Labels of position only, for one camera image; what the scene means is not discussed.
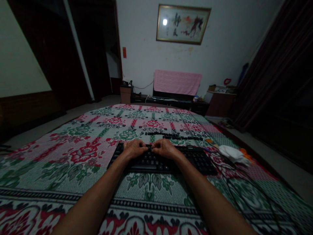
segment picture frame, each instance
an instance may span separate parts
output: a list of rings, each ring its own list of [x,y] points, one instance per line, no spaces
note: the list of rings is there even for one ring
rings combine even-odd
[[[211,8],[159,5],[156,40],[201,45]]]

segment forearm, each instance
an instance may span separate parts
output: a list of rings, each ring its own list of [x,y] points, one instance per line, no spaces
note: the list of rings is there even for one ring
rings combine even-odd
[[[174,160],[213,234],[255,234],[230,202],[183,155],[175,157]]]
[[[52,234],[97,234],[121,174],[129,160],[123,153],[79,199]]]

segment floral bedspread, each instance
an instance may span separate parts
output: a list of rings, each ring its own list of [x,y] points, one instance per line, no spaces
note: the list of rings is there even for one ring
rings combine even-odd
[[[0,158],[0,234],[49,234],[106,171],[119,142],[152,143],[179,133],[209,137],[235,148],[204,117],[187,110],[125,105],[97,109]],[[211,148],[206,141],[175,145]],[[258,233],[313,234],[312,207],[256,160],[240,171],[211,156],[219,174],[207,179]],[[99,234],[208,234],[181,175],[130,173],[122,177]]]

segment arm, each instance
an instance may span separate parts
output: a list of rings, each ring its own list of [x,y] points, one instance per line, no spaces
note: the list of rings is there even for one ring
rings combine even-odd
[[[230,202],[167,139],[152,145],[152,151],[175,161],[201,208],[212,234],[256,234]]]
[[[104,175],[78,200],[52,234],[97,234],[114,190],[128,162],[148,148],[142,140],[124,143],[124,151]]]

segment keyboard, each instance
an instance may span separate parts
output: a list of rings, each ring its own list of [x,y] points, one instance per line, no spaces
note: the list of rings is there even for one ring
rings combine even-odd
[[[132,159],[127,165],[126,172],[139,173],[161,173],[161,174],[179,174],[180,170],[173,160],[154,154],[151,151],[151,145],[146,145],[148,151],[143,155]],[[175,146],[180,150],[190,163],[203,175],[217,175],[217,170],[213,166],[210,158],[204,150],[199,147]],[[123,144],[119,143],[109,162],[108,168],[123,152]]]

